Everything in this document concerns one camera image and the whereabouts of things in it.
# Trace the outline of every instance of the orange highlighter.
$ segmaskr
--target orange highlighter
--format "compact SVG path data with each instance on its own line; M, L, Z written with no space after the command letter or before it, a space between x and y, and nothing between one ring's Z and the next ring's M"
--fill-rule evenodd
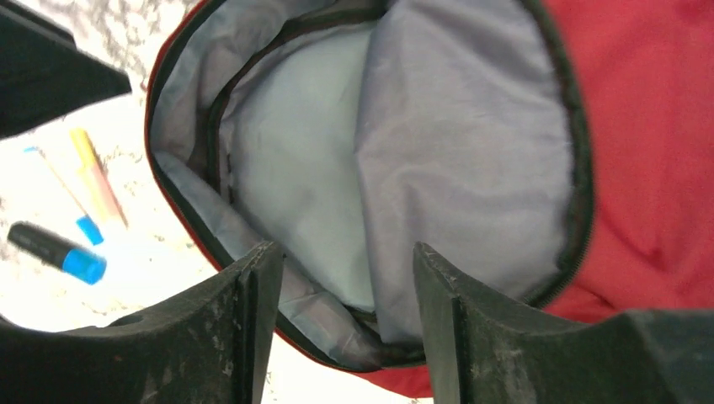
M70 130L70 137L82 161L82 167L77 171L77 175L91 192L99 225L112 228L120 226L125 229L126 219L121 213L114 192L112 192L99 162L97 162L87 132L83 129L73 129Z

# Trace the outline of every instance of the blue cap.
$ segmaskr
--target blue cap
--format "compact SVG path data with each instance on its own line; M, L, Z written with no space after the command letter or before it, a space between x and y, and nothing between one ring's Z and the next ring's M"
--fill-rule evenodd
M91 242L93 246L101 244L104 241L101 231L99 231L97 225L88 215L77 219L77 226L79 226L79 229L82 230L84 236L87 236L87 239L89 239L89 242Z
M106 269L107 261L104 258L80 248L69 250L62 263L62 271L88 284L99 282Z

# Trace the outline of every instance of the open bag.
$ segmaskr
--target open bag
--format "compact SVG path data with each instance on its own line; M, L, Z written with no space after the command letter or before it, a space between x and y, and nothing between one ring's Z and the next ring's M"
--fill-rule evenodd
M415 242L573 320L714 303L714 6L658 3L207 0L147 155L217 269L284 248L281 337L429 396Z

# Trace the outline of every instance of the terrazzo countertop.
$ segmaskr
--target terrazzo countertop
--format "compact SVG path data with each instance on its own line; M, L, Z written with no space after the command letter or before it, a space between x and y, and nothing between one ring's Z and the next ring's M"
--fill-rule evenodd
M74 33L79 49L125 71L134 93L88 106L29 133L0 141L0 170L23 163L37 146L55 161L72 155L67 132L86 129L122 206L129 230L103 244L109 261L88 286L7 244L8 228L32 221L77 242L45 189L26 176L3 175L0 184L0 314L23 327L56 332L113 320L151 306L207 279L215 270L173 215L149 171L143 145L147 77L159 47L193 1L24 0ZM274 338L263 402L419 403L356 377L323 368Z

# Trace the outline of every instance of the highlighter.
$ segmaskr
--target highlighter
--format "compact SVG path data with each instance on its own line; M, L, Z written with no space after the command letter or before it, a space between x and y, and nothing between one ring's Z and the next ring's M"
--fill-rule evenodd
M62 180L60 174L55 170L54 166L52 166L50 160L47 159L45 153L36 147L29 147L25 149L24 152L26 158L31 160L34 164L33 167L38 170L46 168L45 172L48 174L50 180L55 179L56 182L61 185L61 189L58 189L54 195L60 199L60 203L63 202L62 206L65 209L62 211L71 215L71 218L74 220L77 227L79 227L79 230L82 231L84 236L92 243L92 245L96 246L103 242L104 238L102 237L101 231L99 231L99 228L94 223L92 218L89 217L87 211L84 209L77 197L75 197L69 187L67 187L67 184Z
M70 137L82 161L82 168L79 169L77 175L92 194L100 225L120 224L121 227L126 228L126 220L121 213L114 192L97 162L87 132L83 129L74 129L70 131Z
M107 269L104 258L31 223L13 224L8 241L87 284L99 282Z

